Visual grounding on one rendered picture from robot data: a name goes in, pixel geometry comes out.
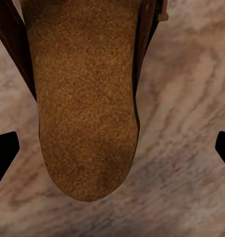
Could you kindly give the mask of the sandal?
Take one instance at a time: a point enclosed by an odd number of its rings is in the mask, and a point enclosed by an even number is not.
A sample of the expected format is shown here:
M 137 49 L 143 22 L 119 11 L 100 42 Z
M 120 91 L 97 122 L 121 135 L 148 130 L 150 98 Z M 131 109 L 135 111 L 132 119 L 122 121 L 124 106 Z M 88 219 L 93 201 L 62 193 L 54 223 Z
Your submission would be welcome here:
M 0 40 L 37 101 L 48 173 L 100 200 L 126 179 L 140 133 L 136 93 L 168 0 L 0 0 Z

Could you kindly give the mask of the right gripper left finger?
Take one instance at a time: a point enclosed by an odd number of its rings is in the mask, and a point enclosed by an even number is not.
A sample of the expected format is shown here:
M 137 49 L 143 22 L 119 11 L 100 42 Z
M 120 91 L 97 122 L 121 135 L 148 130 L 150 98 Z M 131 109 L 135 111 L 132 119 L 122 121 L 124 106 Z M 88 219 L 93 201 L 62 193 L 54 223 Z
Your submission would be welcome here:
M 0 181 L 20 150 L 15 131 L 0 135 Z

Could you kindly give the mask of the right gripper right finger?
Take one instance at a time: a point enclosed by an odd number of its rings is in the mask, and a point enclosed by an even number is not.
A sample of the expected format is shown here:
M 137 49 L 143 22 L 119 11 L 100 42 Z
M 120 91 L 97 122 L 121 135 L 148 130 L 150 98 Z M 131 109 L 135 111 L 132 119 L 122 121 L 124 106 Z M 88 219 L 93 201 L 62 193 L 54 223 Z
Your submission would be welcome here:
M 225 163 L 225 131 L 219 131 L 216 139 L 215 149 Z

